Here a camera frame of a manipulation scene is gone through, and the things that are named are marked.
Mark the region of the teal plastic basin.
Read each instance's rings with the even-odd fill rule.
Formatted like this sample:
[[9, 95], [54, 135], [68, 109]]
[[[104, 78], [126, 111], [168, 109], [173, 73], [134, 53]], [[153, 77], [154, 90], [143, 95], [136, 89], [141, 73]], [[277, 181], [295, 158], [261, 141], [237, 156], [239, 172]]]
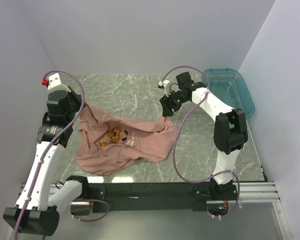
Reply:
[[231, 68], [210, 68], [204, 71], [210, 81], [210, 91], [234, 109], [244, 110], [249, 119], [255, 113], [255, 105], [242, 75]]

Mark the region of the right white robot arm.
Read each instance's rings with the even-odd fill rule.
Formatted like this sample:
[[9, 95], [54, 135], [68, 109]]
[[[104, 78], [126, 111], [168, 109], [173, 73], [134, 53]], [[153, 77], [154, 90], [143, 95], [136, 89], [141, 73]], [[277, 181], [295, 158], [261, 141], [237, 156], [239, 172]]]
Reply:
[[191, 102], [201, 108], [214, 121], [213, 142], [217, 160], [209, 183], [209, 195], [220, 200], [234, 190], [233, 171], [237, 157], [248, 141], [246, 115], [243, 109], [227, 105], [209, 89], [209, 83], [194, 82], [189, 72], [176, 76], [178, 90], [171, 90], [172, 82], [163, 78], [158, 87], [165, 94], [159, 100], [163, 117], [172, 117], [182, 104]]

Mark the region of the pink printed t shirt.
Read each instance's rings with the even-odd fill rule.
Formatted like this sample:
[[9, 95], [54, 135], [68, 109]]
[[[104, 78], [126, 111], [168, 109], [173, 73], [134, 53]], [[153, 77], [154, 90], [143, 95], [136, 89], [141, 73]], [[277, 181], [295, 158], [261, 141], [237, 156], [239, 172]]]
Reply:
[[81, 137], [76, 160], [81, 169], [109, 176], [138, 159], [157, 163], [167, 158], [178, 132], [167, 117], [156, 122], [113, 116], [87, 104], [79, 116]]

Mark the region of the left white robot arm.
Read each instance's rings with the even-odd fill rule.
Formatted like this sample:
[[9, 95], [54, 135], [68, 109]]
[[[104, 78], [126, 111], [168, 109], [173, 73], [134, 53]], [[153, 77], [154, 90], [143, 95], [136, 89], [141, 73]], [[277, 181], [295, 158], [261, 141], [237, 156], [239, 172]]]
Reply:
[[61, 214], [71, 202], [84, 201], [90, 195], [87, 178], [75, 176], [50, 195], [58, 161], [65, 152], [85, 97], [65, 84], [47, 89], [47, 112], [38, 130], [31, 171], [15, 206], [7, 207], [3, 213], [3, 219], [13, 228], [14, 240], [19, 233], [52, 236]]

